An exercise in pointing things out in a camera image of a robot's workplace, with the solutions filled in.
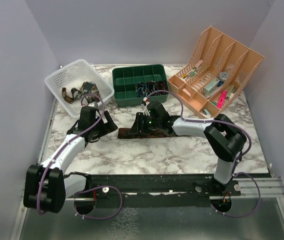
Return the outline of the brown red patterned tie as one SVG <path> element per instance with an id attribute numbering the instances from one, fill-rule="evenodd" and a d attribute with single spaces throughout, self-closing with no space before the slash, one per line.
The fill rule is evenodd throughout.
<path id="1" fill-rule="evenodd" d="M 177 137 L 177 135 L 172 132 L 171 134 L 165 134 L 161 130 L 157 129 L 149 133 L 131 133 L 130 128 L 119 128 L 118 129 L 118 139 L 128 140 L 128 139 L 151 139 L 151 138 L 170 138 Z"/>

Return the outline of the white plastic basket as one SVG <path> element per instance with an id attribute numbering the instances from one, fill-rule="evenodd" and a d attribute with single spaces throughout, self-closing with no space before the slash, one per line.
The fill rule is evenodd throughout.
<path id="1" fill-rule="evenodd" d="M 84 59 L 76 60 L 45 78 L 48 89 L 72 118 L 79 118 L 81 100 L 66 102 L 62 96 L 62 88 L 65 88 L 67 95 L 72 97 L 71 90 L 79 90 L 85 82 L 96 85 L 104 104 L 107 104 L 114 95 L 115 91 L 111 84 Z"/>

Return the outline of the green compartment tray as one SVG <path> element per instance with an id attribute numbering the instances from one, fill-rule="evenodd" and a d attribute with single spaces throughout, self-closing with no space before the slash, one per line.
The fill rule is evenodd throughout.
<path id="1" fill-rule="evenodd" d="M 114 98 L 118 107 L 140 105 L 144 97 L 161 90 L 150 97 L 160 103 L 168 98 L 169 85 L 164 66 L 161 64 L 116 67 L 112 70 Z"/>

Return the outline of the peach desk organizer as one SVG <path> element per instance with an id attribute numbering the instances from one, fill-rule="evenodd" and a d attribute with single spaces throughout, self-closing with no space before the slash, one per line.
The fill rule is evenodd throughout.
<path id="1" fill-rule="evenodd" d="M 203 31 L 189 63 L 169 88 L 201 119 L 222 113 L 243 91 L 264 57 L 214 27 Z"/>

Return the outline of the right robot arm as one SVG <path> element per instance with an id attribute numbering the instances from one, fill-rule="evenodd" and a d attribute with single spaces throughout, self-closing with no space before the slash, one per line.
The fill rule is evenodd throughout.
<path id="1" fill-rule="evenodd" d="M 143 112 L 136 113 L 131 128 L 121 130 L 118 137 L 124 139 L 200 137 L 210 143 L 217 155 L 215 181 L 211 189 L 222 196 L 229 191 L 229 182 L 234 173 L 236 158 L 242 153 L 247 137 L 244 130 L 236 126 L 226 115 L 219 114 L 209 119 L 186 119 L 170 115 L 164 106 L 155 101 Z"/>

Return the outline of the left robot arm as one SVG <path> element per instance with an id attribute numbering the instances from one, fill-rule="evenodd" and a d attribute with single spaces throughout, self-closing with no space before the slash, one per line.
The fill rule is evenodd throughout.
<path id="1" fill-rule="evenodd" d="M 36 209 L 38 214 L 58 213 L 65 200 L 74 194 L 87 197 L 92 185 L 85 173 L 66 174 L 74 158 L 89 143 L 117 130 L 110 114 L 106 110 L 84 106 L 80 118 L 67 131 L 63 143 L 44 162 L 31 165 L 27 169 L 23 204 Z"/>

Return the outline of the blue rolled tie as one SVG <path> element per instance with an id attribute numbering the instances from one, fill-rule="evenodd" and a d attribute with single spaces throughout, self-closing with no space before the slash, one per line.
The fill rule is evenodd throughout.
<path id="1" fill-rule="evenodd" d="M 144 82 L 139 82 L 135 84 L 135 91 L 136 91 L 136 96 L 138 98 L 143 98 L 146 96 L 146 83 Z"/>

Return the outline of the brown rolled tie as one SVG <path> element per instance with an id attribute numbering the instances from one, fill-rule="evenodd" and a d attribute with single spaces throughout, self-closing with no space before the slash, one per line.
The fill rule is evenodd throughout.
<path id="1" fill-rule="evenodd" d="M 160 80 L 156 83 L 155 90 L 158 91 L 158 95 L 166 95 L 166 91 L 169 91 L 167 82 L 165 80 Z"/>

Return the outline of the dark orange rolled tie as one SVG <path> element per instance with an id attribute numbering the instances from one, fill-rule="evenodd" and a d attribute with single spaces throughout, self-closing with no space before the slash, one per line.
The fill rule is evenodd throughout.
<path id="1" fill-rule="evenodd" d="M 156 91 L 156 82 L 155 81 L 148 81 L 146 83 L 146 95 L 149 95 Z"/>

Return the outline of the pink eraser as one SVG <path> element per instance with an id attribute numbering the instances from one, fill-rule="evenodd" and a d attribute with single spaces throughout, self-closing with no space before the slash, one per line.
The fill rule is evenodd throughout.
<path id="1" fill-rule="evenodd" d="M 189 97 L 192 96 L 192 93 L 191 93 L 189 90 L 187 90 L 186 88 L 183 88 L 182 91 L 183 91 L 185 94 L 187 94 Z"/>

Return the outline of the white small stapler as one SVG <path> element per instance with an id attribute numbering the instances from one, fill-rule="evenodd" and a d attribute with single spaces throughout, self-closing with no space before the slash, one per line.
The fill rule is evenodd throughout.
<path id="1" fill-rule="evenodd" d="M 204 108 L 202 113 L 205 115 L 206 118 L 211 118 L 211 114 L 208 109 Z"/>

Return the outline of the pink highlighter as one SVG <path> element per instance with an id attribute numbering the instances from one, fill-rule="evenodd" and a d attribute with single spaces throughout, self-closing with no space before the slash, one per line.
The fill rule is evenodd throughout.
<path id="1" fill-rule="evenodd" d="M 226 99 L 226 96 L 227 96 L 227 91 L 223 91 L 220 95 L 220 98 L 218 100 L 218 103 L 217 103 L 217 107 L 220 109 L 222 108 L 223 104 L 224 104 L 224 101 Z"/>

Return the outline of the teal white box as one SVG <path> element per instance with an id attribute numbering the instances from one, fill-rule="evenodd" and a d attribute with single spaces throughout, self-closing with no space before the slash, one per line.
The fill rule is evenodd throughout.
<path id="1" fill-rule="evenodd" d="M 208 85 L 203 88 L 202 94 L 207 97 L 217 87 L 218 84 L 219 79 L 215 77 L 213 80 L 210 81 Z"/>

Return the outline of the round tape tin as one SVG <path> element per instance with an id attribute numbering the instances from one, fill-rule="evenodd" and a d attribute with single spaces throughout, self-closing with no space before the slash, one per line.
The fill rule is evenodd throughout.
<path id="1" fill-rule="evenodd" d="M 218 83 L 218 87 L 222 86 L 224 84 L 224 82 L 228 79 L 229 77 L 229 73 L 223 71 L 223 72 L 220 72 L 219 75 L 218 75 L 218 79 L 219 79 L 219 83 Z"/>

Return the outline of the black mounting rail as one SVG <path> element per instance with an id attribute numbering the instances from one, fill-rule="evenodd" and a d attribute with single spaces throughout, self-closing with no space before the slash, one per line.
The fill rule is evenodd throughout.
<path id="1" fill-rule="evenodd" d="M 58 213 L 66 199 L 78 209 L 209 207 L 210 197 L 240 196 L 235 179 L 219 183 L 212 174 L 94 174 L 58 169 L 44 173 L 41 166 L 27 170 L 24 206 Z"/>

